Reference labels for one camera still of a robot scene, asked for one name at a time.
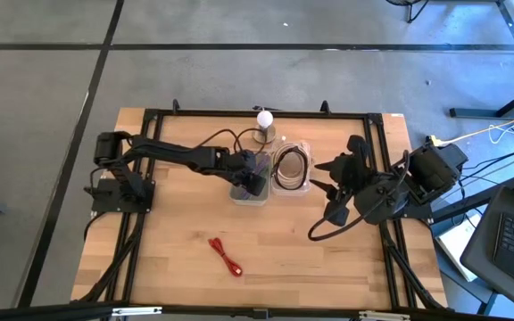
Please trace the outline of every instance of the wooden tabletop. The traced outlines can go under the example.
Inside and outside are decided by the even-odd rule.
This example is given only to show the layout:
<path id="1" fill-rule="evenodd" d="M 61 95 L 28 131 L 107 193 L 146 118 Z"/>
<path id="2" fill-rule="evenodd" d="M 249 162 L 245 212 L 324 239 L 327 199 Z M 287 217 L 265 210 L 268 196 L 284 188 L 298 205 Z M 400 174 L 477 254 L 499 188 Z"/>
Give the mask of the wooden tabletop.
<path id="1" fill-rule="evenodd" d="M 137 134 L 144 109 L 120 110 L 117 130 Z M 385 132 L 392 162 L 410 149 L 401 114 L 385 114 Z M 222 128 L 235 132 L 253 127 L 253 118 L 164 117 L 162 140 L 185 146 L 199 144 Z M 315 163 L 333 160 L 346 151 L 349 135 L 364 136 L 362 122 L 348 119 L 275 119 L 287 141 L 311 145 Z M 373 136 L 377 140 L 376 130 Z M 258 147 L 251 135 L 244 148 Z M 208 145 L 232 147 L 231 136 Z M 378 168 L 382 169 L 379 145 Z M 327 172 L 311 177 L 331 182 Z M 131 302 L 229 307 L 313 309 L 389 309 L 385 264 L 376 226 L 361 222 L 324 242 L 311 242 L 307 231 L 322 216 L 326 198 L 313 187 L 303 197 L 272 194 L 262 207 L 237 206 L 228 198 L 230 184 L 179 165 L 157 161 L 152 212 L 145 221 Z M 349 203 L 349 221 L 358 212 Z M 112 260 L 120 214 L 109 213 L 88 231 L 72 299 L 86 294 Z M 416 220 L 403 221 L 410 264 L 436 300 L 446 304 L 429 230 Z M 317 233 L 336 229 L 325 224 Z M 207 240 L 219 237 L 228 256 L 243 267 L 233 277 Z M 400 301 L 406 305 L 402 274 L 396 267 Z M 124 277 L 119 277 L 115 298 Z"/>

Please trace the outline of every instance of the white ball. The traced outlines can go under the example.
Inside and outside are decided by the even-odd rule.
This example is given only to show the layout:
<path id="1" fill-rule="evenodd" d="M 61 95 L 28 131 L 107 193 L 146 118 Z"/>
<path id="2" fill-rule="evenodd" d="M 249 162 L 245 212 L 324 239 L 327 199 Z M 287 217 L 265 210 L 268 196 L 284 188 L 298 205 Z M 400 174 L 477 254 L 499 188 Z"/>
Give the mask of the white ball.
<path id="1" fill-rule="evenodd" d="M 267 128 L 273 123 L 273 114 L 270 111 L 260 111 L 257 114 L 257 123 L 262 128 Z"/>

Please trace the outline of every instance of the clear plastic container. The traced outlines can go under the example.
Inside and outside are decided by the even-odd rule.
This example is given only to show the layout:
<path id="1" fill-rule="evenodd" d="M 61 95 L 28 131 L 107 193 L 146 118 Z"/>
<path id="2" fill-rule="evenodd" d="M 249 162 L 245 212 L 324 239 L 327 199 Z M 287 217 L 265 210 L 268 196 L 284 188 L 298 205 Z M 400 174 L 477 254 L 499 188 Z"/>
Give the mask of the clear plastic container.
<path id="1" fill-rule="evenodd" d="M 283 144 L 289 144 L 291 142 L 287 142 L 285 136 L 279 137 L 275 142 L 274 146 L 272 148 L 272 151 L 276 151 L 279 147 L 281 147 Z M 273 193 L 275 195 L 279 196 L 304 196 L 311 190 L 311 182 L 309 182 L 309 179 L 311 178 L 311 168 L 314 166 L 314 161 L 311 156 L 311 146 L 305 142 L 305 141 L 299 141 L 295 142 L 295 144 L 299 144 L 303 150 L 309 155 L 310 163 L 308 164 L 307 172 L 306 172 L 306 179 L 304 180 L 303 186 L 296 190 L 286 190 L 283 187 L 279 186 L 274 178 L 272 178 L 271 181 L 271 189 L 273 190 Z"/>
<path id="2" fill-rule="evenodd" d="M 271 158 L 265 152 L 256 155 L 257 167 L 255 174 L 266 179 L 265 186 L 261 194 L 252 195 L 241 186 L 231 186 L 229 198 L 237 205 L 244 206 L 263 206 L 269 199 L 269 186 L 271 180 Z"/>

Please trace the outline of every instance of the concrete floor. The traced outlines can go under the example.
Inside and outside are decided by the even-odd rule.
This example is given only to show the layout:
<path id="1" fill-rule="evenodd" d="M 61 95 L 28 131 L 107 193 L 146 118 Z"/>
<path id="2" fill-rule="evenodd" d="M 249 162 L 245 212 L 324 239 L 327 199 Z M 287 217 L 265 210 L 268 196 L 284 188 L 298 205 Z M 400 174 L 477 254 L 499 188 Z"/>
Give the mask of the concrete floor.
<path id="1" fill-rule="evenodd" d="M 0 0 L 0 42 L 102 42 L 114 3 Z M 514 18 L 514 1 L 507 6 Z M 124 5 L 114 42 L 513 44 L 494 4 L 432 2 L 411 25 L 404 14 L 384 0 L 133 0 Z M 9 207 L 0 215 L 0 308 L 12 305 L 97 54 L 0 52 L 0 202 Z M 498 108 L 514 98 L 514 53 L 111 52 L 35 304 L 69 300 L 91 203 L 82 187 L 96 134 L 113 128 L 121 107 L 169 108 L 173 98 L 185 109 L 259 104 L 316 111 L 326 99 L 334 111 L 401 112 L 418 146 L 425 135 L 447 139 L 492 123 L 446 112 Z M 476 136 L 460 147 L 475 164 L 514 151 L 514 136 L 497 145 Z M 491 178 L 512 176 L 514 166 Z M 478 182 L 467 191 L 488 186 Z M 477 310 L 477 300 L 448 279 L 444 285 L 453 308 Z M 514 316 L 512 303 L 496 306 L 499 315 Z"/>

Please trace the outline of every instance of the red usb cable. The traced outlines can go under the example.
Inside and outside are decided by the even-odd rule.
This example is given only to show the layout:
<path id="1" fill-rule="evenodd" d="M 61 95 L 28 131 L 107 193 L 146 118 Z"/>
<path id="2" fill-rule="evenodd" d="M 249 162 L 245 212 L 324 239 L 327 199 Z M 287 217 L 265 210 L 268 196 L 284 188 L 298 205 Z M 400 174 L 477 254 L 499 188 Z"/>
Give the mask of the red usb cable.
<path id="1" fill-rule="evenodd" d="M 225 254 L 223 244 L 221 244 L 221 240 L 218 237 L 207 240 L 207 242 L 209 242 L 210 246 L 223 258 L 225 265 L 228 266 L 229 272 L 231 272 L 233 276 L 241 276 L 243 274 L 241 267 Z"/>

